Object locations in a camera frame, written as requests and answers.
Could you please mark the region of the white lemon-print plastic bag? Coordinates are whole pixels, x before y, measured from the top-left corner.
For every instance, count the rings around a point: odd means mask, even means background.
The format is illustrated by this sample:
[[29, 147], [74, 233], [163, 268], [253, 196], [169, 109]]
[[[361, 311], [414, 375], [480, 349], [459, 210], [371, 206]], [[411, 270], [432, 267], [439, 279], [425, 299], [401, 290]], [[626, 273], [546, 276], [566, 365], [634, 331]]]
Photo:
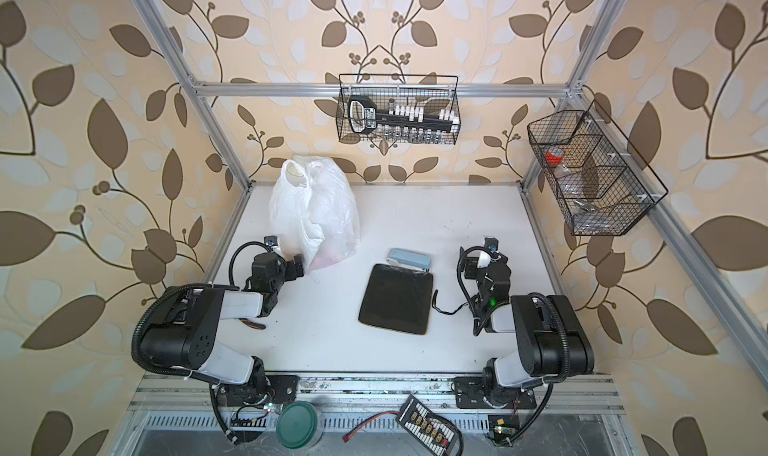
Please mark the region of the white lemon-print plastic bag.
[[354, 256], [361, 242], [355, 195], [328, 157], [284, 162], [270, 198], [269, 222], [282, 255], [300, 255], [308, 272]]

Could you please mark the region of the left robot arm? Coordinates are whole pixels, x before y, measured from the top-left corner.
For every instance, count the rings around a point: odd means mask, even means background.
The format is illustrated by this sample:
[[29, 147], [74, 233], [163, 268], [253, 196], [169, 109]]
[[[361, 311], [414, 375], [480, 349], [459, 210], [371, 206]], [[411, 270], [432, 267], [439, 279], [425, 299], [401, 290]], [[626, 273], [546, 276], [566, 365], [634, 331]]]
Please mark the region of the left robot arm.
[[219, 326], [236, 320], [264, 330], [259, 320], [276, 307], [284, 284], [304, 275], [304, 256], [284, 256], [277, 237], [248, 241], [233, 252], [226, 284], [172, 286], [154, 300], [135, 326], [131, 357], [153, 374], [265, 392], [263, 361], [220, 342]]

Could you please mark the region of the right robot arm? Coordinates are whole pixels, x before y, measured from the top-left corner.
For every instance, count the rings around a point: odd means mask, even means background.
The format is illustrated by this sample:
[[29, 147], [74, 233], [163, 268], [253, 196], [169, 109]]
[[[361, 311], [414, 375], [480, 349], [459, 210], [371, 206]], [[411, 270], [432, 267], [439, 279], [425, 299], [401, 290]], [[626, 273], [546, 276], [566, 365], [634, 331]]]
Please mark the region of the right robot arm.
[[496, 316], [512, 318], [515, 347], [486, 364], [482, 387], [487, 393], [561, 383], [593, 372], [594, 351], [568, 298], [540, 292], [514, 295], [508, 258], [495, 239], [461, 248], [456, 274], [472, 315], [473, 335], [495, 332]]

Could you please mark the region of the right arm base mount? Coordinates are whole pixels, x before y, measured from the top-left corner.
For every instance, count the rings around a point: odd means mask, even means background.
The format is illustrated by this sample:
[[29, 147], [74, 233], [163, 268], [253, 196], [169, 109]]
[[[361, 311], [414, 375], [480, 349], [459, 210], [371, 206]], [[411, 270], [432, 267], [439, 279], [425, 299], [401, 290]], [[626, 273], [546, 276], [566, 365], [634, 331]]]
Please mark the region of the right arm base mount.
[[532, 410], [537, 407], [532, 391], [498, 386], [479, 376], [456, 377], [451, 390], [459, 409]]

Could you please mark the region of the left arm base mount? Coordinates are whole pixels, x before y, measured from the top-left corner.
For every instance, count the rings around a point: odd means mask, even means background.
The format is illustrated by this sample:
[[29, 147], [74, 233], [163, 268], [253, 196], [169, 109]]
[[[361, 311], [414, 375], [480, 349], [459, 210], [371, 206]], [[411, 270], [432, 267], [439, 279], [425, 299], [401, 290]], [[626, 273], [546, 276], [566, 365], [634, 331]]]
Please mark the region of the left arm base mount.
[[228, 407], [286, 405], [296, 399], [298, 382], [299, 376], [292, 374], [253, 376], [243, 385], [222, 384], [214, 395], [218, 404]]

